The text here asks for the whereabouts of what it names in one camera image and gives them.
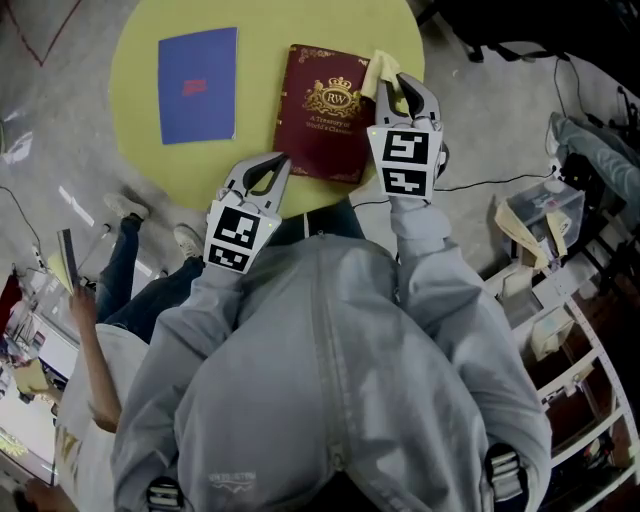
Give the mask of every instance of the jacket sleeve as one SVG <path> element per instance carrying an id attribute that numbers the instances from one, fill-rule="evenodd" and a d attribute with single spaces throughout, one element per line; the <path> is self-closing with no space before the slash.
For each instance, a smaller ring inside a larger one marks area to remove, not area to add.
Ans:
<path id="1" fill-rule="evenodd" d="M 200 365 L 233 330 L 240 277 L 208 265 L 193 282 L 189 299 L 158 317 L 111 457 L 115 510 L 146 510 L 147 486 L 160 476 L 176 478 L 176 409 Z"/>
<path id="2" fill-rule="evenodd" d="M 529 478 L 528 510 L 537 510 L 551 475 L 551 428 L 504 311 L 449 239 L 440 210 L 411 199 L 391 203 L 402 307 L 462 378 L 488 445 L 506 443 L 519 454 Z"/>

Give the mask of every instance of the jeans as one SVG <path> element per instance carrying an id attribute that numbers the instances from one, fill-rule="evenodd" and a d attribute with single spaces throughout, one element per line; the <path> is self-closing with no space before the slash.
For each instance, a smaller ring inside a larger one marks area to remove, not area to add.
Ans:
<path id="1" fill-rule="evenodd" d="M 306 215 L 309 222 L 309 236 L 324 233 L 346 238 L 365 238 L 348 197 L 337 204 L 314 210 Z M 291 245 L 301 240 L 304 240 L 304 215 L 283 221 L 269 241 L 269 245 Z"/>
<path id="2" fill-rule="evenodd" d="M 97 323 L 126 329 L 150 343 L 158 315 L 187 300 L 191 282 L 202 274 L 204 263 L 200 258 L 189 258 L 180 270 L 152 281 L 132 299 L 141 224 L 136 217 L 127 217 L 120 223 L 118 241 L 96 288 Z"/>

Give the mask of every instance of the plastic container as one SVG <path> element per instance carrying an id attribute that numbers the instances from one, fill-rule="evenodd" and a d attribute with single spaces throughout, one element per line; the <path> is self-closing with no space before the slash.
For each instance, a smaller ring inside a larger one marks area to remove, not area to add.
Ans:
<path id="1" fill-rule="evenodd" d="M 507 199 L 507 204 L 536 237 L 541 247 L 550 252 L 549 259 L 554 260 L 557 257 L 557 249 L 553 243 L 546 215 L 559 212 L 557 216 L 560 232 L 564 237 L 565 245 L 569 248 L 578 241 L 580 236 L 584 200 L 584 191 L 576 190 L 562 181 L 549 179 Z M 507 239 L 505 247 L 507 252 L 510 246 L 511 240 Z"/>

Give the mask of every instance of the hand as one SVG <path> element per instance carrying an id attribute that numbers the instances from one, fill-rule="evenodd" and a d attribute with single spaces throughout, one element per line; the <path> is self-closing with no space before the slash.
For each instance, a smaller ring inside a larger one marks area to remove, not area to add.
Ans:
<path id="1" fill-rule="evenodd" d="M 69 298 L 69 309 L 76 321 L 78 329 L 94 327 L 98 313 L 93 294 L 87 288 L 76 286 L 73 295 Z"/>

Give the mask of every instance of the gray jacket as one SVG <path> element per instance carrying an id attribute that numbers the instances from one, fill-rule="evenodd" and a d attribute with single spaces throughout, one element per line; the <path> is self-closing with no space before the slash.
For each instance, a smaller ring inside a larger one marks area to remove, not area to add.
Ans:
<path id="1" fill-rule="evenodd" d="M 291 510 L 346 471 L 380 510 L 491 510 L 484 458 L 511 445 L 529 510 L 551 431 L 502 308 L 436 208 L 392 200 L 402 265 L 365 240 L 209 266 L 163 313 L 112 457 L 117 510 L 161 475 L 187 510 Z"/>

